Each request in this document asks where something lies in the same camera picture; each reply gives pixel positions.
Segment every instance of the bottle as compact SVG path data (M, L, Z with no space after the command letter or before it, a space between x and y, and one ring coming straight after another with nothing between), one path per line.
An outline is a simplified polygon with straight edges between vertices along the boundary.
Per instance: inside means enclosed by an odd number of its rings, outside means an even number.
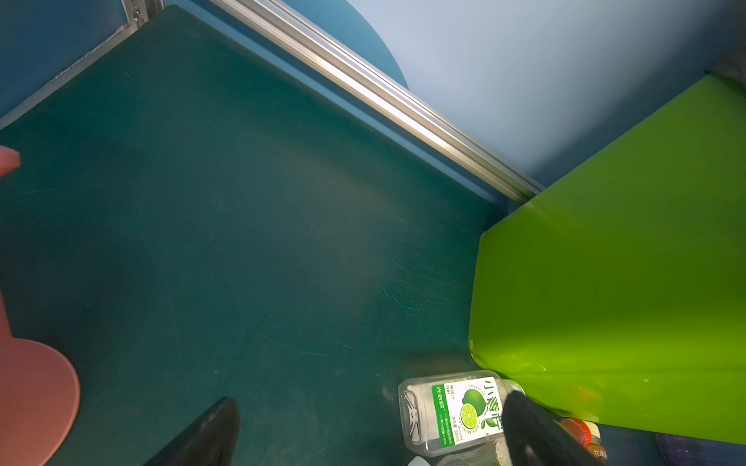
M562 427L565 428L567 433L570 434L572 438L577 440L577 443L579 443L583 448L591 443L593 435L591 434L591 430L588 427L588 424L586 424L585 422L576 418L567 418L562 419L560 421L560 424L562 424Z
M560 424L588 453L592 454L601 464L609 466L609 456L606 453L606 448L601 446L601 431L598 430L596 424L576 418L562 419Z
M503 397L502 394L500 395L503 403L505 403L505 399L507 398L508 394L510 394L510 392L513 390L517 390L520 391L522 394L526 394L526 392L523 390L523 387L521 387L515 380L502 379L500 380L500 382L505 384L508 388L505 397ZM510 459L510 451L508 450L508 443L505 439L505 436L498 437L498 439L495 440L495 459L498 466L513 466L513 461Z
M507 395L520 385L492 371L417 377L399 385L404 443L421 456L440 456L503 437Z
M601 446L601 431L598 430L598 426L591 421L581 421L585 424L591 433L591 443L586 445L588 453L592 454L601 464L609 466L609 456L606 453L606 448Z

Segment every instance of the clear plastic bottle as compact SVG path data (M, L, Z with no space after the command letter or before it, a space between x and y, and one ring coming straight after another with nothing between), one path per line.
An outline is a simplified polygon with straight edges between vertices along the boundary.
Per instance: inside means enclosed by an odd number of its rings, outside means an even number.
M440 456L503 434L507 395L520 385L492 371L408 379L399 385L404 443L422 456Z

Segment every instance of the green tabletop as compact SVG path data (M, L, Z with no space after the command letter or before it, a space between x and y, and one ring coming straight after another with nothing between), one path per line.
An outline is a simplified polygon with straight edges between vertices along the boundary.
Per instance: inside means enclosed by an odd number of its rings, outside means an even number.
M399 382L476 367L501 212L178 7L0 144L11 327L81 379L51 466L142 464L225 395L236 465L405 465Z

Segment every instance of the lime illustration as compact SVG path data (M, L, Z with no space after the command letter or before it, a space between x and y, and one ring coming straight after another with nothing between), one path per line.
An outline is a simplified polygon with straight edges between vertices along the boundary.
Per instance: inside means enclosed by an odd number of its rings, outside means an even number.
M477 410L477 416L484 414L484 409L487 403L484 401L482 394L473 388L470 388L464 394L464 398L461 399L462 404L470 404Z
M477 410L470 404L461 407L461 422L467 429L474 429L477 426Z

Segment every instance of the pink base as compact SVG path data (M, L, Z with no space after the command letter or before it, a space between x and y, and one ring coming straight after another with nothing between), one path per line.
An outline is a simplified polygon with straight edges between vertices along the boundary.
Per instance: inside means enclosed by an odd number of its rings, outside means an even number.
M44 465L70 432L80 401L78 375L59 351L31 340L0 340L3 465Z

